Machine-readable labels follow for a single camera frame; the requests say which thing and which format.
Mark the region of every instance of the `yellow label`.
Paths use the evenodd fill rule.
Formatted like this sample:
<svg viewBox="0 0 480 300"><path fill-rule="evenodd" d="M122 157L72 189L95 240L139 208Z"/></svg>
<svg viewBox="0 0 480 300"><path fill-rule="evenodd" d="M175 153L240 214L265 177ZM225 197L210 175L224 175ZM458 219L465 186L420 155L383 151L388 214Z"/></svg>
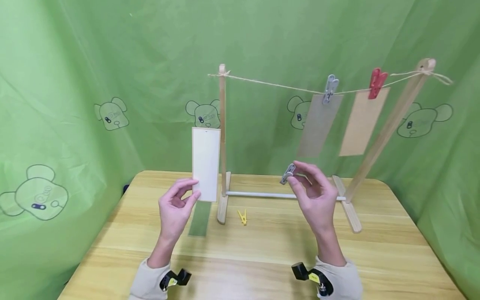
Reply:
<svg viewBox="0 0 480 300"><path fill-rule="evenodd" d="M308 279L310 279L313 282L316 282L316 283L320 284L320 278L318 278L318 275L315 274L315 273L308 274Z"/></svg>
<svg viewBox="0 0 480 300"><path fill-rule="evenodd" d="M174 278L170 278L170 281L168 282L168 286L171 287L171 286L174 286L177 284L177 280L174 279Z"/></svg>

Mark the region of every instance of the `person's left hand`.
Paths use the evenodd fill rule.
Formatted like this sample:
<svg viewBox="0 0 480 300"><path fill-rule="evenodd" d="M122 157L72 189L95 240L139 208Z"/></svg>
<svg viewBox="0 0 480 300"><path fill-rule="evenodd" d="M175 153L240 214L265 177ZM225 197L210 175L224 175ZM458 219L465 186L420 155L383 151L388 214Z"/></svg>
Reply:
<svg viewBox="0 0 480 300"><path fill-rule="evenodd" d="M187 191L198 180L184 178L177 180L170 189L158 200L160 208L160 238L164 241L176 243L180 238L187 221L192 213L193 206L200 197L200 191L194 192L191 196L182 199Z"/></svg>

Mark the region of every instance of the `brown paper card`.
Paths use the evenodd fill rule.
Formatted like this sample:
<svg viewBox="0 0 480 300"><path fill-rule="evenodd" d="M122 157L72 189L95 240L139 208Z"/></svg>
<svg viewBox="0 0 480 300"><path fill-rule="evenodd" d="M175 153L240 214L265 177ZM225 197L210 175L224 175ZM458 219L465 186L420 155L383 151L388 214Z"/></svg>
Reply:
<svg viewBox="0 0 480 300"><path fill-rule="evenodd" d="M365 153L388 91L390 91L390 88L381 89L375 99L368 99L370 91L357 92L348 119L347 129L343 136L340 156L354 156Z"/></svg>
<svg viewBox="0 0 480 300"><path fill-rule="evenodd" d="M323 104L323 98L323 95L313 95L297 151L298 157L318 157L320 155L342 103L343 95L334 95L328 104Z"/></svg>

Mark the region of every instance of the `black clip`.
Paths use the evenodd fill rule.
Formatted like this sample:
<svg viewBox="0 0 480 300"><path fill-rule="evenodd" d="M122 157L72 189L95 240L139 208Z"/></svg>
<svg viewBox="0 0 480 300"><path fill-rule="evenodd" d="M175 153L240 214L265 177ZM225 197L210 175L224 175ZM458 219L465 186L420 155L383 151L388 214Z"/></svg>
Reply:
<svg viewBox="0 0 480 300"><path fill-rule="evenodd" d="M191 276L192 274L184 269L181 269L178 275L173 271L169 271L160 281L160 289L166 292L171 286L185 286Z"/></svg>
<svg viewBox="0 0 480 300"><path fill-rule="evenodd" d="M303 263L296 263L292 266L293 274L297 280L311 280L315 282L317 286L318 295L325 297L333 294L332 283L327 277L317 269L307 271L307 268Z"/></svg>

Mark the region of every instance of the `green paper strip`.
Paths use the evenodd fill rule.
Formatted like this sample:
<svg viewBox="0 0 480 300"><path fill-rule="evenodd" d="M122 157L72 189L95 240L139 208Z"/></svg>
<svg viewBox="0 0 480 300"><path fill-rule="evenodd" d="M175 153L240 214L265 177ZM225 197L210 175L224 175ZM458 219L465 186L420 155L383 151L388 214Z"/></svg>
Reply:
<svg viewBox="0 0 480 300"><path fill-rule="evenodd" d="M208 219L210 217L211 202L197 201L193 212L189 236L204 237L207 235Z"/></svg>

